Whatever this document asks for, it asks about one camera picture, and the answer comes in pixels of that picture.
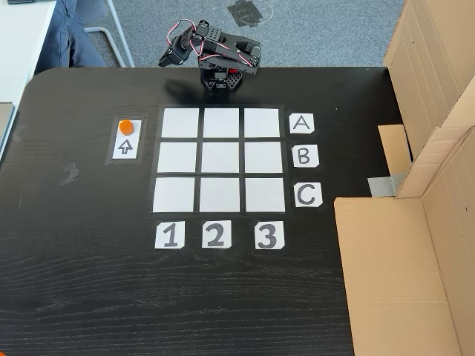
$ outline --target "cardboard box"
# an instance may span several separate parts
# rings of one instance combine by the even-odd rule
[[[387,49],[414,161],[380,128],[396,197],[335,201],[356,356],[475,355],[474,36],[474,0],[407,0]]]
[[[11,102],[0,102],[0,148],[4,144],[4,132],[12,116],[13,104]]]

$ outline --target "white paper square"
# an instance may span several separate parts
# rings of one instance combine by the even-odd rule
[[[282,173],[280,142],[246,142],[244,148],[246,173]]]
[[[198,108],[166,108],[163,112],[162,137],[198,137]]]
[[[112,159],[136,159],[139,151],[140,131],[142,130],[142,120],[130,120],[134,126],[132,135],[124,135],[117,126],[116,142]]]
[[[200,212],[240,211],[239,178],[201,178]]]
[[[320,183],[296,183],[294,185],[295,206],[317,207],[323,204]]]
[[[207,221],[203,225],[202,248],[230,248],[231,220]]]
[[[246,178],[246,211],[285,212],[282,178]]]
[[[185,222],[162,222],[157,226],[155,248],[182,248],[185,245]]]
[[[278,109],[244,109],[244,137],[280,137]]]
[[[239,173],[238,142],[204,142],[203,173]]]
[[[256,250],[280,250],[285,246],[284,222],[261,221],[254,227]]]
[[[154,213],[192,213],[194,177],[158,177],[155,181]]]
[[[203,137],[237,139],[239,137],[239,109],[206,108]]]
[[[294,167],[315,168],[320,164],[317,145],[298,145],[292,147]]]
[[[196,142],[162,142],[157,172],[195,172]]]
[[[312,113],[293,113],[289,117],[291,134],[311,134],[315,131]]]

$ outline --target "black table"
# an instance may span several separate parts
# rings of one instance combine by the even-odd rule
[[[167,105],[313,113],[315,134],[286,144],[316,142],[321,164],[284,175],[321,182],[324,204],[285,214],[281,250],[256,250],[248,217],[232,220],[231,248],[201,248],[196,218],[185,248],[156,250],[150,187]],[[116,116],[147,117],[140,164],[105,164]],[[377,125],[401,122],[385,68],[264,68],[212,96],[194,68],[37,76],[0,167],[0,351],[353,355],[333,200],[368,197],[367,178],[389,175]]]

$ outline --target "arrow symbol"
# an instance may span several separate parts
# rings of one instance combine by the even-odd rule
[[[124,143],[122,143],[119,146],[119,149],[122,150],[122,154],[127,154],[128,150],[133,150],[134,148],[132,147],[131,143],[127,139]]]

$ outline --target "gray tape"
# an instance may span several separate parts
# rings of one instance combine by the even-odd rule
[[[391,177],[368,178],[373,197],[394,197],[394,187]]]
[[[404,173],[397,173],[397,174],[391,174],[391,180],[393,182],[393,188],[394,188],[394,195],[396,195],[397,191],[399,190],[399,187],[402,184],[402,181],[404,180],[405,174]]]
[[[62,179],[59,182],[59,186],[62,187],[63,185],[67,185],[69,183],[74,182],[79,178],[79,169],[76,168],[76,163],[71,163],[70,165],[66,165],[62,168],[64,172],[69,171],[69,177],[66,179]]]
[[[368,178],[373,197],[394,197],[404,179],[404,174],[393,174],[391,177]]]

